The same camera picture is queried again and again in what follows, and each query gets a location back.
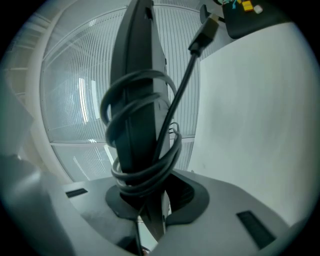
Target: glass panel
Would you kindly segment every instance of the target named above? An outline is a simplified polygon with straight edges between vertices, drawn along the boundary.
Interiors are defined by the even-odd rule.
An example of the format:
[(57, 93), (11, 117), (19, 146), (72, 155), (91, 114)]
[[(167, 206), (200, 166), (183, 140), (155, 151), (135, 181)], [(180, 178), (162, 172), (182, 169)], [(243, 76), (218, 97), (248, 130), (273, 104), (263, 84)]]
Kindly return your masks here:
[(91, 146), (52, 146), (64, 170), (75, 182), (111, 177), (111, 162), (117, 157), (114, 148), (103, 144)]
[[(167, 73), (178, 86), (190, 58), (189, 42), (201, 26), (199, 12), (170, 6), (155, 6), (154, 11), (167, 59)], [(124, 13), (125, 9), (113, 11), (80, 26), (43, 61), (41, 105), (51, 142), (105, 141), (105, 126), (99, 118), (99, 106), (109, 88), (112, 51)], [(227, 32), (219, 31), (216, 37), (223, 39), (224, 34)], [(203, 56), (227, 43), (227, 40), (216, 40)], [(183, 137), (194, 136), (196, 132), (199, 90), (197, 62), (174, 115)]]

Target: usb connector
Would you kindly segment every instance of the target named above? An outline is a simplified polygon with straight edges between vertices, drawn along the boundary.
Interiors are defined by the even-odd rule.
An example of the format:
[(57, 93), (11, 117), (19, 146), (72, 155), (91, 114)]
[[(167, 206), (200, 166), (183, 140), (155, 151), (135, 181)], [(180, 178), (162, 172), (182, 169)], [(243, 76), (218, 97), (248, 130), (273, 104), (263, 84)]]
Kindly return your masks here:
[(214, 40), (219, 27), (218, 18), (212, 13), (202, 24), (188, 48), (191, 54), (200, 57), (203, 50)]

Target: coiled cable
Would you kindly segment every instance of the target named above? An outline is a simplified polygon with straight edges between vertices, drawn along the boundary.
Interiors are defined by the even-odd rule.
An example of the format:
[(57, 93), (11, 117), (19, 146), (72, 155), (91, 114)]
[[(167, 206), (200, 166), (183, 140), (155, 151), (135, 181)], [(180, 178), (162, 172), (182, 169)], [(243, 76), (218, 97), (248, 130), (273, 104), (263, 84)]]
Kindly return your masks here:
[[(161, 186), (174, 168), (182, 148), (182, 135), (180, 134), (178, 123), (171, 123), (171, 120), (186, 89), (197, 57), (197, 54), (191, 55), (186, 72), (178, 90), (176, 90), (174, 82), (167, 74), (157, 70), (146, 69), (124, 75), (120, 79), (116, 80), (104, 95), (100, 106), (100, 115), (102, 121), (107, 126), (105, 133), (106, 143), (113, 148), (116, 147), (115, 140), (119, 134), (119, 127), (123, 127), (123, 123), (134, 112), (160, 99), (164, 100), (169, 107), (168, 113), (163, 121), (158, 136), (151, 166), (139, 172), (124, 173), (121, 170), (118, 157), (115, 159), (111, 168), (111, 173), (116, 178), (117, 186), (123, 195), (130, 197), (145, 197), (151, 194)], [(165, 81), (170, 86), (174, 94), (172, 104), (170, 105), (167, 97), (165, 97), (163, 94), (154, 92), (129, 102), (121, 111), (114, 114), (112, 119), (109, 119), (108, 107), (114, 103), (118, 96), (123, 92), (123, 89), (128, 87), (131, 83), (140, 81), (142, 79), (161, 79)], [(170, 128), (170, 133), (175, 134), (173, 145), (168, 152), (159, 159), (159, 155), (170, 125), (176, 125), (176, 129)]]

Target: white panel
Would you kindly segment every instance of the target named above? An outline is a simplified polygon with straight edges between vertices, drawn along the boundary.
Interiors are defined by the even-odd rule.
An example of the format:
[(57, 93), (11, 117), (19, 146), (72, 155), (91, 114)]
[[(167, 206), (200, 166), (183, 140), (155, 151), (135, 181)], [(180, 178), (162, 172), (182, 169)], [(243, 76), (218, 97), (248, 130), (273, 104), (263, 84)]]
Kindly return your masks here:
[(320, 68), (299, 29), (275, 25), (215, 52), (200, 92), (189, 170), (239, 186), (290, 225), (305, 218), (319, 192)]

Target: white surface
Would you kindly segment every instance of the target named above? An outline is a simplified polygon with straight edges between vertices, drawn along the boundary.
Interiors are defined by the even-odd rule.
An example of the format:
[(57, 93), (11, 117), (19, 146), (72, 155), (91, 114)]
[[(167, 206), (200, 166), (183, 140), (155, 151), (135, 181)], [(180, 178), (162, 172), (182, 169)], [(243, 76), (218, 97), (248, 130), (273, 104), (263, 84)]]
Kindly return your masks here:
[(292, 225), (319, 183), (320, 71), (292, 23), (245, 36), (200, 63), (188, 170), (235, 184)]

